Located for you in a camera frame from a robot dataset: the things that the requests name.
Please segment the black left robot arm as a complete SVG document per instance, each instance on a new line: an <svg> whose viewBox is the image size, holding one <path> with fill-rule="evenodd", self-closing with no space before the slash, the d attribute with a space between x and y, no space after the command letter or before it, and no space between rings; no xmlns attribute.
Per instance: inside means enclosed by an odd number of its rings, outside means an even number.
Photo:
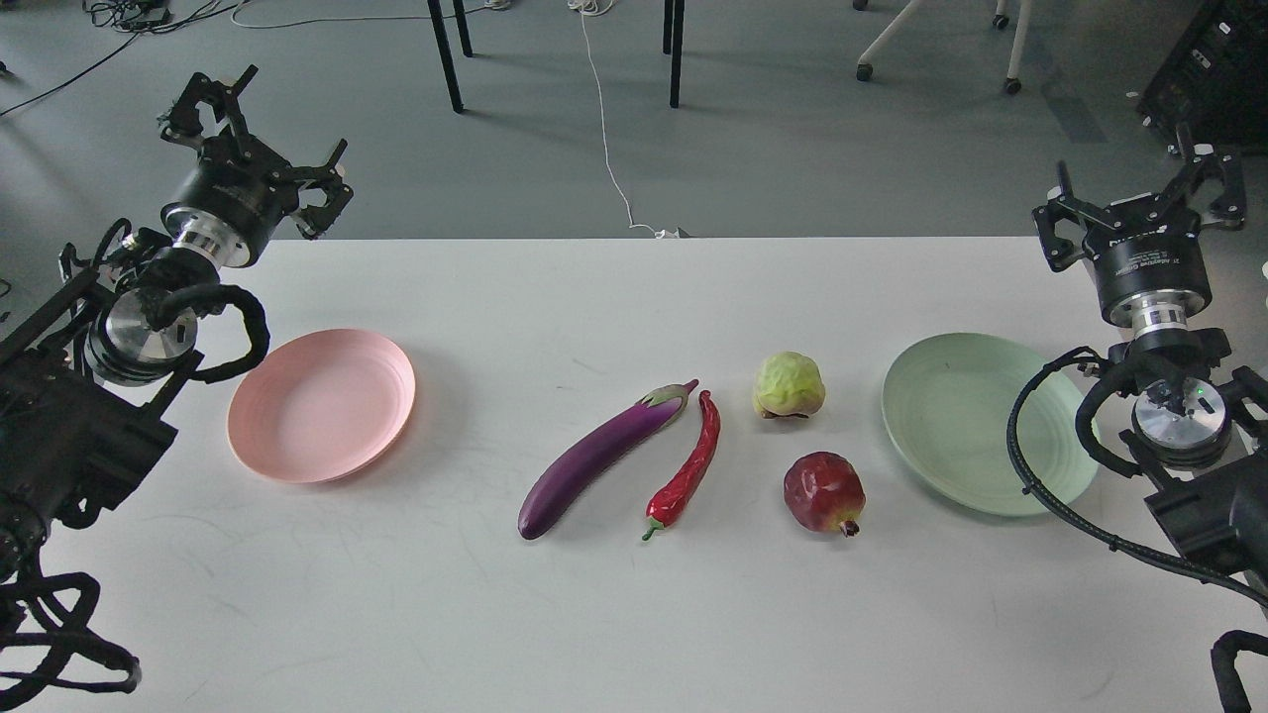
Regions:
<svg viewBox="0 0 1268 713"><path fill-rule="evenodd" d="M262 364L262 302L222 271L254 266L284 219L321 239L353 200L345 141L295 165L250 131L240 96L255 76L190 77L161 136L197 162L161 227L118 219L91 256L63 247L60 291L3 340L3 650L42 653L3 672L4 710L49 688L139 685L139 658L90 628L96 579L44 573L44 544L55 524L82 532L139 488L175 442L164 412L185 384Z"/></svg>

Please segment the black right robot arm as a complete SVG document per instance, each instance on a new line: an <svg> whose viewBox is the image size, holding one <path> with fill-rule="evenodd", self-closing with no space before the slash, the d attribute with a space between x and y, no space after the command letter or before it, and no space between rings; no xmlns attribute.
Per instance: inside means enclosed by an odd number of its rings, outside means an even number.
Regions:
<svg viewBox="0 0 1268 713"><path fill-rule="evenodd" d="M1182 166L1160 192L1096 206L1075 195L1060 162L1058 185L1033 208L1050 269L1087 263L1102 318L1127 330L1129 340L1106 354L1077 348L1046 362L1011 406L1006 450L1023 494L1078 532L1264 606L1265 378L1241 365L1215 382L1213 370L1231 353L1227 336L1189 326L1213 299L1201 231L1240 230L1244 222L1241 159L1236 150L1197 145L1183 123L1174 150ZM1040 384L1070 365L1096 379L1073 420L1079 447L1110 472L1153 483L1145 504L1172 554L1077 514L1026 461L1019 412Z"/></svg>

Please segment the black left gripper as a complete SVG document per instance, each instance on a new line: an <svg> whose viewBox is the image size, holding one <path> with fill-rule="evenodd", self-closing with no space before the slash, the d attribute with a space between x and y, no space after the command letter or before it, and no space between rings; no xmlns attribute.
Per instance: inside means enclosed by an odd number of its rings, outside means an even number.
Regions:
<svg viewBox="0 0 1268 713"><path fill-rule="evenodd" d="M340 166L346 140L339 140L321 165L297 166L285 159L245 162L254 159L254 134L238 98L257 71L249 63L230 84L197 72L158 115L158 136L165 142L233 157L200 159L161 211L172 247L204 258L213 269L254 266L284 217L295 223L302 239L322 239L354 197ZM212 112L219 134L204 134L202 107Z"/></svg>

